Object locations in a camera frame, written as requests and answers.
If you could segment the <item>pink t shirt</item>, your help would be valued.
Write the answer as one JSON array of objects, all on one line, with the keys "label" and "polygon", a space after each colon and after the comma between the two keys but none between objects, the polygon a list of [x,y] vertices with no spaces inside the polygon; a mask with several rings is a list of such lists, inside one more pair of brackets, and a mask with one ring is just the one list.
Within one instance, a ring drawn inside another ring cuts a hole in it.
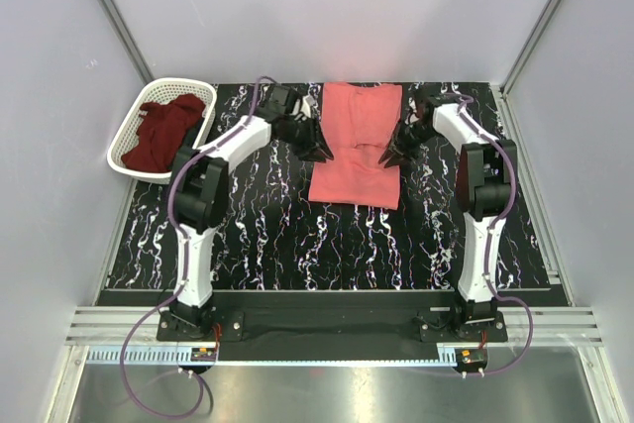
[{"label": "pink t shirt", "polygon": [[313,167],[311,202],[395,210],[400,170],[379,162],[400,119],[402,87],[327,83],[321,127],[334,158]]}]

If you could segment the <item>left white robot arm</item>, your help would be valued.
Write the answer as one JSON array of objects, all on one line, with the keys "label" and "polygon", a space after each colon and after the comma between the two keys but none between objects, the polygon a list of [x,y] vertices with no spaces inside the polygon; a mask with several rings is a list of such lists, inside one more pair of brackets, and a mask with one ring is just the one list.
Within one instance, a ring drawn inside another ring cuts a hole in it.
[{"label": "left white robot arm", "polygon": [[177,152],[167,215],[177,237],[177,283],[167,302],[169,317],[194,340],[217,336],[212,305],[211,259],[214,237],[227,214],[229,178],[244,160],[274,140],[289,145],[303,161],[334,158],[320,122],[312,116],[314,98],[272,84],[262,103],[214,141]]}]

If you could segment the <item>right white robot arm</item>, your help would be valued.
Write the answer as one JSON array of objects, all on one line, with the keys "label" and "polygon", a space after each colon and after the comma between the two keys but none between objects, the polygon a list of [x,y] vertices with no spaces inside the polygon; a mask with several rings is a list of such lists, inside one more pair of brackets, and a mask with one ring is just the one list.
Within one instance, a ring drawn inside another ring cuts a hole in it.
[{"label": "right white robot arm", "polygon": [[416,93],[413,111],[397,122],[378,160],[385,168],[404,165],[434,137],[445,138],[459,155],[455,193],[466,230],[463,267],[446,320],[430,327],[466,341],[495,325],[501,301],[497,254],[518,186],[515,143],[479,124],[468,111],[473,101],[460,93]]}]

